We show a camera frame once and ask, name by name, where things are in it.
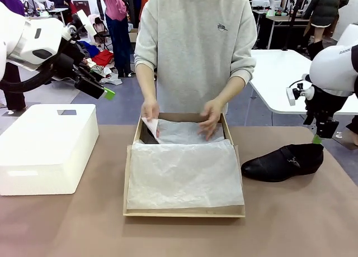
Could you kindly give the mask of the person's right hand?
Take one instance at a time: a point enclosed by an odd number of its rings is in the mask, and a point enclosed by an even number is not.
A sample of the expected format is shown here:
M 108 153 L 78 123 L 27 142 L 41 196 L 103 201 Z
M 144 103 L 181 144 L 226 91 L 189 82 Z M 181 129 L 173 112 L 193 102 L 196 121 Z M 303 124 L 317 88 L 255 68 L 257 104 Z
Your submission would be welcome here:
M 148 121 L 157 119 L 159 116 L 159 105 L 155 98 L 146 98 L 142 104 L 141 116 Z

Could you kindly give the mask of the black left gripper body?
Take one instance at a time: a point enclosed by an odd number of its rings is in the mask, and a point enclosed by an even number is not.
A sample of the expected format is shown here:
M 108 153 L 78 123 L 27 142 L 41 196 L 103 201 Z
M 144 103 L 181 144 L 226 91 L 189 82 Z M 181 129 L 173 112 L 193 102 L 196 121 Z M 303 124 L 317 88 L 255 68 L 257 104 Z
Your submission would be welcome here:
M 71 79 L 78 83 L 85 78 L 80 69 L 80 64 L 84 59 L 84 53 L 78 49 L 69 49 L 63 53 L 58 53 L 53 57 L 53 79 Z

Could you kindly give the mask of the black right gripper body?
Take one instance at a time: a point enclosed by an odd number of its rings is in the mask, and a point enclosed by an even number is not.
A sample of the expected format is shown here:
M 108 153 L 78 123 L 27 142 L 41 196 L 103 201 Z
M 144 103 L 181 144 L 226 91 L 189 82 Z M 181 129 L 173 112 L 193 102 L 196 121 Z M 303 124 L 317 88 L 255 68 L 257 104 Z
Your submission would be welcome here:
M 311 125 L 314 119 L 316 125 L 326 125 L 347 101 L 347 97 L 327 93 L 314 85 L 305 90 L 304 97 L 307 110 L 304 125 Z

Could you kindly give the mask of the person's left hand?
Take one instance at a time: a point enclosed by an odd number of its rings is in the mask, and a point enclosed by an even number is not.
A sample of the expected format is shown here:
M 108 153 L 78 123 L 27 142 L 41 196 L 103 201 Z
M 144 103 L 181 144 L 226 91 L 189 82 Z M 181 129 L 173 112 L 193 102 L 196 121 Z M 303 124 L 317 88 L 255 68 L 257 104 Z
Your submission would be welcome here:
M 204 134 L 207 141 L 215 132 L 223 107 L 224 104 L 219 98 L 214 98 L 206 102 L 204 106 L 204 110 L 201 115 L 205 118 L 205 120 L 199 123 L 199 133 Z

